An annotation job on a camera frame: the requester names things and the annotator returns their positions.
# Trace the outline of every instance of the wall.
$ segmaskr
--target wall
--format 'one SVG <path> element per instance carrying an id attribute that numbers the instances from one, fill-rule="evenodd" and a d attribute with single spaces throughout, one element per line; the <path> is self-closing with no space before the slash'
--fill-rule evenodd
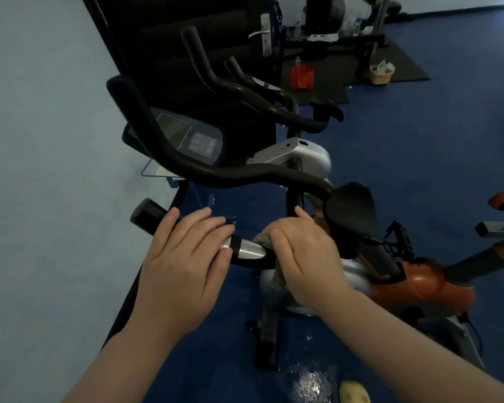
<path id="1" fill-rule="evenodd" d="M 150 242 L 131 211 L 168 203 L 121 142 L 115 74 L 81 0 L 0 0 L 0 403 L 76 382 Z"/>
<path id="2" fill-rule="evenodd" d="M 297 14 L 302 13 L 306 0 L 278 0 L 284 13 L 284 25 L 293 26 Z M 346 9 L 356 9 L 366 12 L 368 5 L 362 0 L 344 0 Z M 430 11 L 457 10 L 504 4 L 504 0 L 398 0 L 403 6 L 403 12 L 415 14 Z"/>

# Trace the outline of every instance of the hand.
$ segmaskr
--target hand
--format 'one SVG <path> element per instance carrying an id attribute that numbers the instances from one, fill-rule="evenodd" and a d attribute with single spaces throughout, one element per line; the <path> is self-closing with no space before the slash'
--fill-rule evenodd
<path id="1" fill-rule="evenodd" d="M 220 246 L 235 227 L 210 215 L 209 208 L 197 210 L 174 228 L 179 210 L 172 208 L 161 221 L 142 265 L 128 327 L 177 343 L 213 309 L 232 257 L 231 249 Z"/>
<path id="2" fill-rule="evenodd" d="M 295 300 L 321 313 L 339 294 L 351 291 L 336 244 L 300 207 L 298 217 L 271 223 L 272 245 Z"/>

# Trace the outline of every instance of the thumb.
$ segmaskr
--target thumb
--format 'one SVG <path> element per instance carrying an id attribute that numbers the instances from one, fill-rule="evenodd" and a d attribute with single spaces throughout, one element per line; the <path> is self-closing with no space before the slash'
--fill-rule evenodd
<path id="1" fill-rule="evenodd" d="M 289 243 L 288 237 L 280 229 L 270 231 L 272 247 L 275 250 L 276 257 L 280 261 L 280 266 L 284 274 L 302 274 L 299 265 L 293 257 L 293 249 Z"/>
<path id="2" fill-rule="evenodd" d="M 229 262 L 232 259 L 233 251 L 231 249 L 219 250 L 216 254 L 213 264 L 207 273 L 204 285 L 204 293 L 202 295 L 202 303 L 207 308 L 209 313 L 216 303 L 216 298 L 222 288 L 222 283 L 228 273 Z"/>

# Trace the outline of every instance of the person's left hand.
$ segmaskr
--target person's left hand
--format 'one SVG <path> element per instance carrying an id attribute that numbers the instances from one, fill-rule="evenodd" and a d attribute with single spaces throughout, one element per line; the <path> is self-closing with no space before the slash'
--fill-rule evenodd
<path id="1" fill-rule="evenodd" d="M 197 210 L 174 228 L 179 210 L 169 210 L 142 265 L 128 327 L 177 343 L 213 309 L 232 257 L 220 246 L 235 227 L 210 215 L 209 208 Z"/>

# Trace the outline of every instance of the red bag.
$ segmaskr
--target red bag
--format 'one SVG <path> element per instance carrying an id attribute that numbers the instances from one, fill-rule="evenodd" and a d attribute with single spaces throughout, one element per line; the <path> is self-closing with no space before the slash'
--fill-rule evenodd
<path id="1" fill-rule="evenodd" d="M 291 91 L 312 90 L 314 88 L 314 70 L 308 65 L 299 65 L 291 69 Z"/>

